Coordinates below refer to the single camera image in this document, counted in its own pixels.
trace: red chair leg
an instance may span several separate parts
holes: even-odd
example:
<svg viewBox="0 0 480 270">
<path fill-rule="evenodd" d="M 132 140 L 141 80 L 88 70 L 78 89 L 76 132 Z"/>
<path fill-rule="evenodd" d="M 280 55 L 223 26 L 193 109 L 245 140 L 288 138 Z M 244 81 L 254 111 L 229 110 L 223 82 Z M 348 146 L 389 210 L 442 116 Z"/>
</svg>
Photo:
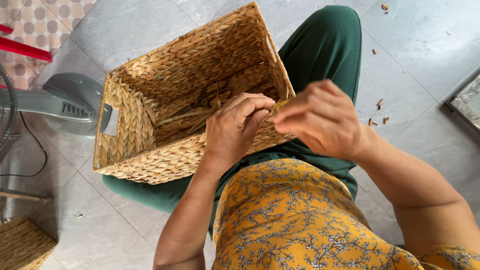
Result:
<svg viewBox="0 0 480 270">
<path fill-rule="evenodd" d="M 49 51 L 25 45 L 4 37 L 0 37 L 0 49 L 52 62 L 52 54 Z"/>
<path fill-rule="evenodd" d="M 13 33 L 13 28 L 10 28 L 8 26 L 4 26 L 0 24 L 0 32 L 5 32 L 7 34 Z"/>
</svg>

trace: hand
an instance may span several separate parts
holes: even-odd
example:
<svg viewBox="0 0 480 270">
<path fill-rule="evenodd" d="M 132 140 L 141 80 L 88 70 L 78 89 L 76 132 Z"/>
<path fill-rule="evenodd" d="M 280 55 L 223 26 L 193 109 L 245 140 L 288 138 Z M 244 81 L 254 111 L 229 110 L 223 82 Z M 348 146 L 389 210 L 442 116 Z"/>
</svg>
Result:
<svg viewBox="0 0 480 270">
<path fill-rule="evenodd" d="M 263 94 L 241 93 L 231 98 L 207 119 L 207 145 L 201 165 L 209 171 L 225 173 L 245 155 L 253 144 L 258 127 L 269 111 L 259 110 L 244 125 L 255 109 L 275 104 Z"/>
<path fill-rule="evenodd" d="M 361 124 L 350 97 L 331 80 L 309 83 L 274 118 L 280 133 L 292 133 L 322 155 L 353 160 L 368 149 L 371 129 Z"/>
</svg>

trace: woven basket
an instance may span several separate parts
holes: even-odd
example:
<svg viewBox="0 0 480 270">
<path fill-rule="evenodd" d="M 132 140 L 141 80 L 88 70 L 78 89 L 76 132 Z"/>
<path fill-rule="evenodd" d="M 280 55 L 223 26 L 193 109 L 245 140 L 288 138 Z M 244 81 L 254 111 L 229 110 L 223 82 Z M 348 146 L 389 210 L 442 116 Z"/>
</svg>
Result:
<svg viewBox="0 0 480 270">
<path fill-rule="evenodd" d="M 0 270 L 37 270 L 57 243 L 27 218 L 0 225 Z"/>
<path fill-rule="evenodd" d="M 213 93 L 210 103 L 189 111 L 195 115 L 165 123 L 202 90 Z M 295 96 L 256 2 L 107 73 L 102 106 L 120 110 L 117 134 L 100 133 L 100 108 L 94 171 L 150 184 L 194 173 L 206 135 L 204 126 L 192 130 L 218 102 L 241 92 L 264 93 L 278 102 Z M 247 154 L 292 139 L 276 132 L 270 114 Z"/>
</svg>

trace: fan grille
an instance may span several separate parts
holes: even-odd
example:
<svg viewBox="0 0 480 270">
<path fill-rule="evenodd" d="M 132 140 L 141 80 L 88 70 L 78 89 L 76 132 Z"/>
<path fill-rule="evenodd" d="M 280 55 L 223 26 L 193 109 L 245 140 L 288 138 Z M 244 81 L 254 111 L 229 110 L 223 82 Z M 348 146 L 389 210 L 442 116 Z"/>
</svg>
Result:
<svg viewBox="0 0 480 270">
<path fill-rule="evenodd" d="M 17 114 L 17 101 L 13 83 L 10 77 L 0 65 L 0 149 L 8 141 L 10 130 L 15 123 Z"/>
</svg>

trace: yellow floral shirt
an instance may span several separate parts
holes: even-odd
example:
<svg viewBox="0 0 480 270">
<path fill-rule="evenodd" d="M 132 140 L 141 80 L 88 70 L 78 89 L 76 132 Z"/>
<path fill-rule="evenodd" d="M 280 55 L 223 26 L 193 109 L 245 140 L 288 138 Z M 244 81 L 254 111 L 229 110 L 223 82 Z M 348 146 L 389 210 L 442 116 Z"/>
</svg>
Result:
<svg viewBox="0 0 480 270">
<path fill-rule="evenodd" d="M 214 224 L 212 269 L 480 269 L 480 254 L 438 245 L 413 256 L 369 228 L 347 187 L 300 160 L 244 168 Z"/>
</svg>

